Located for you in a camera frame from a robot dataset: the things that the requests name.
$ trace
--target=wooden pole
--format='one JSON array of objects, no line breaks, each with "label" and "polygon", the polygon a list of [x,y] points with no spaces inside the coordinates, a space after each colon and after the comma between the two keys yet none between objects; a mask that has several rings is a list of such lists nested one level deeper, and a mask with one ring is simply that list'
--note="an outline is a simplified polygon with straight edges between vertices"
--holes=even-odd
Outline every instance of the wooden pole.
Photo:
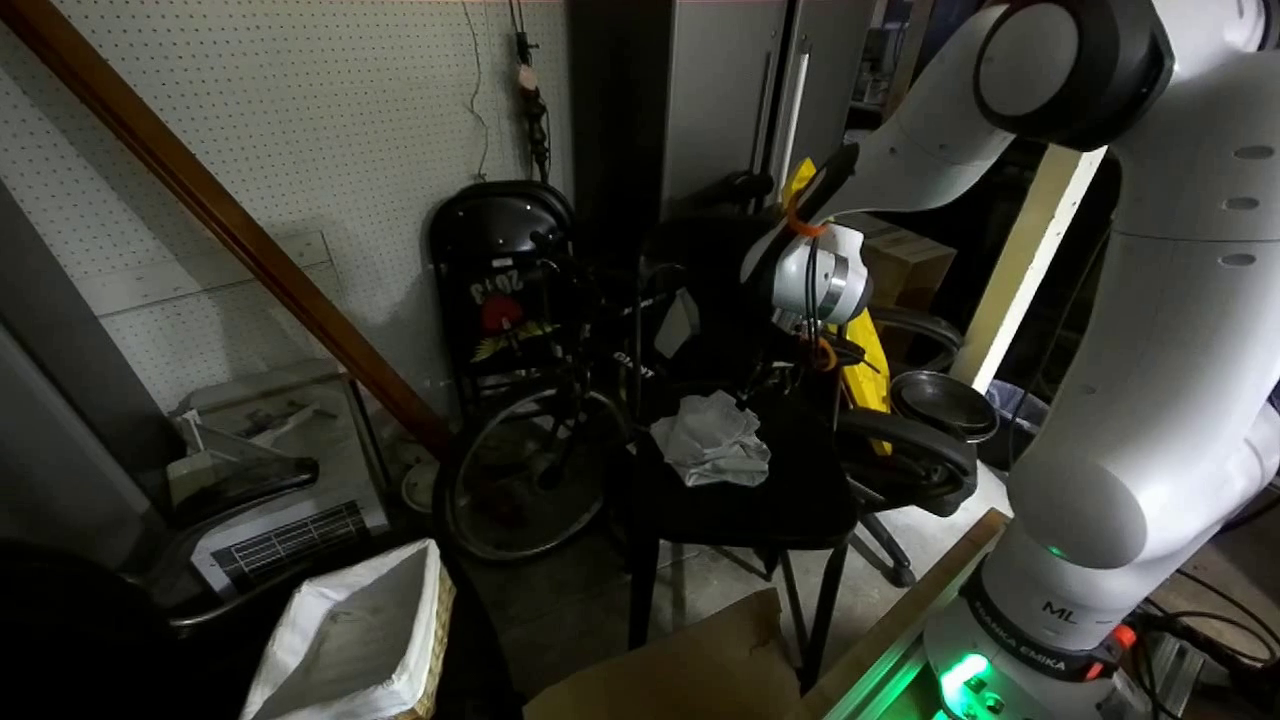
[{"label": "wooden pole", "polygon": [[953,375],[987,392],[997,381],[1016,327],[1025,323],[1056,248],[1069,240],[1069,229],[1083,202],[1083,192],[1105,163],[1109,146],[1072,151],[1059,145],[1045,146],[1045,160],[1034,177],[1028,199],[1016,212],[985,301],[977,302],[966,349]]},{"label": "wooden pole", "polygon": [[432,453],[450,425],[353,327],[353,318],[275,248],[202,155],[123,85],[123,76],[47,0],[0,0],[3,23],[100,115],[137,160]]}]

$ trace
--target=chair leg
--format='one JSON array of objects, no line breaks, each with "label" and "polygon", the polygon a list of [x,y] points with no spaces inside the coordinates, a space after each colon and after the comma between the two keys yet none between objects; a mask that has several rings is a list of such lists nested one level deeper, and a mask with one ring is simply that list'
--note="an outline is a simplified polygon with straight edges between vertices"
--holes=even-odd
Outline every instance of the chair leg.
[{"label": "chair leg", "polygon": [[786,583],[788,583],[796,645],[799,645],[799,658],[804,658],[809,629],[804,629],[799,583],[796,583],[796,569],[791,569],[791,557],[788,557],[788,552],[779,552],[779,562],[786,562]]},{"label": "chair leg", "polygon": [[816,671],[824,667],[846,557],[850,557],[850,543],[837,543],[824,569],[824,589],[816,594],[813,630],[804,641],[804,658],[799,658],[799,693],[809,693],[816,682]]},{"label": "chair leg", "polygon": [[779,562],[779,552],[775,547],[755,547],[755,558],[760,558],[760,577],[771,581],[771,572]]},{"label": "chair leg", "polygon": [[651,583],[657,583],[657,534],[632,534],[632,608],[630,608],[630,649],[647,641]]},{"label": "chair leg", "polygon": [[890,583],[898,589],[913,589],[918,583],[918,569],[913,557],[898,543],[898,534],[881,524],[881,516],[863,516],[863,527],[872,533],[872,541],[884,547],[890,562]]}]

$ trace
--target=green light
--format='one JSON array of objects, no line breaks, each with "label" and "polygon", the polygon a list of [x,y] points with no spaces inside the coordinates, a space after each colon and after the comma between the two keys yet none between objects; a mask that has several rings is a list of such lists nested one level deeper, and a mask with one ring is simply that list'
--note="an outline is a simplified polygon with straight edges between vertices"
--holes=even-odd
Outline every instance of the green light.
[{"label": "green light", "polygon": [[953,706],[953,716],[966,720],[985,720],[985,716],[1001,716],[1001,697],[987,682],[992,658],[987,655],[960,655],[948,671],[942,671],[943,682],[943,704]]},{"label": "green light", "polygon": [[960,655],[948,671],[943,671],[943,697],[966,693],[968,681],[977,681],[982,671],[987,671],[992,658],[968,651]]}]

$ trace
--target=plastic bag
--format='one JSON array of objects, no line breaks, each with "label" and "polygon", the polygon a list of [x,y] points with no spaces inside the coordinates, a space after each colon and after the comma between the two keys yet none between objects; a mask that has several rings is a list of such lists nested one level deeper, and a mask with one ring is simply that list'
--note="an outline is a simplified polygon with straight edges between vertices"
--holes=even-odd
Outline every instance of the plastic bag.
[{"label": "plastic bag", "polygon": [[309,581],[286,608],[242,720],[432,716],[453,581],[432,541]]},{"label": "plastic bag", "polygon": [[770,477],[770,442],[755,437],[760,419],[735,406],[730,392],[686,394],[678,417],[657,419],[647,431],[663,459],[688,486],[742,485],[755,486]]}]

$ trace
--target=yellow object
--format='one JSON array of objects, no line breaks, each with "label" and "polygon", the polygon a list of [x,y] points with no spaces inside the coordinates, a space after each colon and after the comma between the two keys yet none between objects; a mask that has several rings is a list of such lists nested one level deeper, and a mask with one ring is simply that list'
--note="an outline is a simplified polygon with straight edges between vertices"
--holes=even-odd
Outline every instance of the yellow object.
[{"label": "yellow object", "polygon": [[890,366],[872,312],[858,312],[846,323],[846,340],[863,349],[862,365],[839,366],[850,402],[872,406],[872,410],[891,410],[891,398],[890,398],[891,366]]},{"label": "yellow object", "polygon": [[788,212],[788,216],[791,216],[799,192],[813,183],[813,177],[816,177],[816,160],[804,155],[804,160],[796,163],[796,173],[788,177],[788,187],[786,187],[786,212]]}]

